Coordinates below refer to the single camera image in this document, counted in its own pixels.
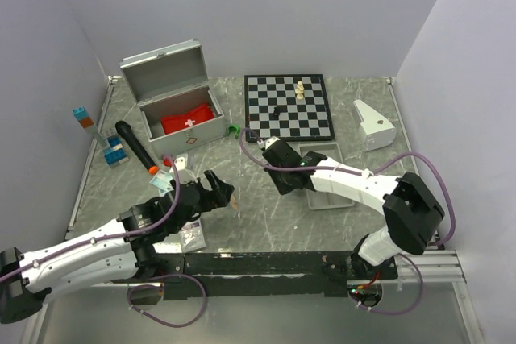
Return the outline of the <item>red first aid kit pouch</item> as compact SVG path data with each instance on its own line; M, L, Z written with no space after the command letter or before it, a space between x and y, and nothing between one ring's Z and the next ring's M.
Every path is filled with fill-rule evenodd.
M214 118L214 113L209 103L203 103L192 110L183 114L172 114L164 116L160 119L161 126L166 135L172 134L184 129L210 121Z

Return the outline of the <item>metal first aid case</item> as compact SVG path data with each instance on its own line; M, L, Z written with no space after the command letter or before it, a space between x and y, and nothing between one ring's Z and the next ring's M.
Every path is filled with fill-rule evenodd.
M221 139L227 120L209 85L197 39L129 56L119 63L137 103L150 146L158 156L177 155ZM214 118L166 135L160 119L209 103Z

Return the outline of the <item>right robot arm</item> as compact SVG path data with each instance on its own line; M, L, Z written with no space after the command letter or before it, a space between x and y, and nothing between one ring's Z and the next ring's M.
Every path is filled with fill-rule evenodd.
M422 178L413 172L388 176L358 169L316 151L300 155L285 140L259 142L262 161L241 143L240 150L271 177L281 195L296 189L344 197L376 211L385 219L366 234L352 252L352 269L369 278L399 254L422 255L444 218L444 210Z

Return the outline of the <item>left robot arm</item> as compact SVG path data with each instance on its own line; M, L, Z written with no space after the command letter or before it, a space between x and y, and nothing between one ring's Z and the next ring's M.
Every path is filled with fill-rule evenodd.
M160 259L155 244L203 213L229 205L234 186L207 170L200 180L172 183L161 197L132 206L103 226L54 247L1 253L1 322L38 313L44 304L82 288L118 280L149 281Z

